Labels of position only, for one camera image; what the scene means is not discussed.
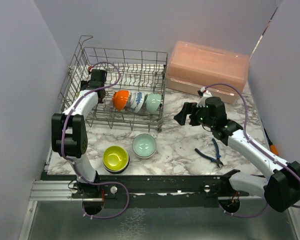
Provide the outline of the white round bowl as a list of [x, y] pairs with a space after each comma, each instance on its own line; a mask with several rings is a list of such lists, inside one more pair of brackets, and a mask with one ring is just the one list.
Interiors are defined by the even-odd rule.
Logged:
[[130, 96], [128, 90], [119, 90], [113, 94], [112, 102], [116, 110], [121, 111], [127, 104]]

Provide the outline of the blue floral bowl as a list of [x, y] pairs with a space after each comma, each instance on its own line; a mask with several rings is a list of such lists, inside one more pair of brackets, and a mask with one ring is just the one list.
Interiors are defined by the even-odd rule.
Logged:
[[145, 100], [145, 93], [138, 91], [138, 92], [133, 92], [131, 94], [131, 98], [129, 101], [130, 104], [130, 109], [134, 112], [134, 113], [138, 113], [140, 111], [140, 109], [143, 106]]

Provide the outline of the celadon green bowl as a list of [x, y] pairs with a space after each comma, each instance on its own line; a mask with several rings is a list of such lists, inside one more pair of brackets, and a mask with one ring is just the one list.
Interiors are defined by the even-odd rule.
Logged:
[[150, 114], [154, 114], [161, 104], [162, 96], [158, 93], [149, 93], [146, 96], [145, 107]]

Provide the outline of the yellow-green bowl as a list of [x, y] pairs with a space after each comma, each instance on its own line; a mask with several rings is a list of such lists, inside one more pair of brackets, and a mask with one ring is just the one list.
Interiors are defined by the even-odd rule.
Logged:
[[120, 146], [110, 146], [103, 153], [103, 165], [110, 170], [119, 170], [129, 162], [128, 152]]

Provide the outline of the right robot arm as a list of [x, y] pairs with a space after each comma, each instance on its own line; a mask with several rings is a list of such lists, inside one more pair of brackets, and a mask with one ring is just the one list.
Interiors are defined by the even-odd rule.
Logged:
[[250, 161], [263, 178], [234, 170], [220, 182], [219, 189], [230, 196], [244, 191], [265, 199], [277, 212], [284, 212], [300, 201], [300, 163], [275, 155], [255, 142], [237, 122], [228, 119], [225, 104], [219, 97], [203, 97], [199, 103], [185, 102], [174, 120], [183, 126], [210, 128], [212, 135]]

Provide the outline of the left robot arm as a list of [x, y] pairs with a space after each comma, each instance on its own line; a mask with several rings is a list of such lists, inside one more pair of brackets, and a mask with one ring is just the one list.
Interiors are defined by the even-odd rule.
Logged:
[[88, 136], [85, 118], [98, 103], [103, 101], [107, 71], [92, 69], [90, 80], [80, 82], [80, 91], [72, 105], [62, 113], [55, 113], [51, 118], [51, 147], [67, 160], [76, 174], [87, 196], [96, 197], [101, 190], [98, 173], [92, 167], [86, 154]]

